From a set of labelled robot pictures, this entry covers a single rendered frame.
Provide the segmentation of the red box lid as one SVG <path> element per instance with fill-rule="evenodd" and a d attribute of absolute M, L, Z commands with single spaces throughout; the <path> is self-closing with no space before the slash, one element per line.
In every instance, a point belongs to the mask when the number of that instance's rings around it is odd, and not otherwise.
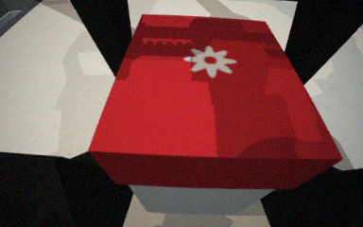
<path fill-rule="evenodd" d="M 116 184 L 294 189 L 343 160 L 264 21 L 142 14 L 88 151 Z"/>

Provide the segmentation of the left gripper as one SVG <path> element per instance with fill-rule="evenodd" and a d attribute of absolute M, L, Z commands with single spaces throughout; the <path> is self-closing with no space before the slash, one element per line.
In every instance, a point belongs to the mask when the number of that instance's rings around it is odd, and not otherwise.
<path fill-rule="evenodd" d="M 116 77 L 132 39 L 128 0 L 70 0 Z M 285 54 L 304 85 L 363 25 L 363 0 L 298 0 Z"/>

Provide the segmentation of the grey open box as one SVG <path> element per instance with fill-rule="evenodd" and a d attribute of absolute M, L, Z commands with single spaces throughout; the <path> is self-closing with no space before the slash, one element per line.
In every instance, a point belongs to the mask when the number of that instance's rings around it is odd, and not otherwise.
<path fill-rule="evenodd" d="M 196 215 L 235 215 L 275 190 L 129 187 L 147 212 Z"/>

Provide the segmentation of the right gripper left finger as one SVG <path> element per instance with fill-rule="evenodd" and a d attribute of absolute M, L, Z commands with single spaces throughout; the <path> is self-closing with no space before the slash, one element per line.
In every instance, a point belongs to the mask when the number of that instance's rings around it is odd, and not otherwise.
<path fill-rule="evenodd" d="M 123 227 L 132 196 L 88 151 L 71 159 L 0 151 L 0 203 L 52 209 L 62 227 Z"/>

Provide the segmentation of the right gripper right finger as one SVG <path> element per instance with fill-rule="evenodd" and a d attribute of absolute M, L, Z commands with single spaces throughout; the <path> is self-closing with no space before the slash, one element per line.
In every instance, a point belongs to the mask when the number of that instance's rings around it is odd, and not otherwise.
<path fill-rule="evenodd" d="M 270 227 L 359 227 L 363 168 L 330 166 L 294 189 L 275 189 L 260 201 Z"/>

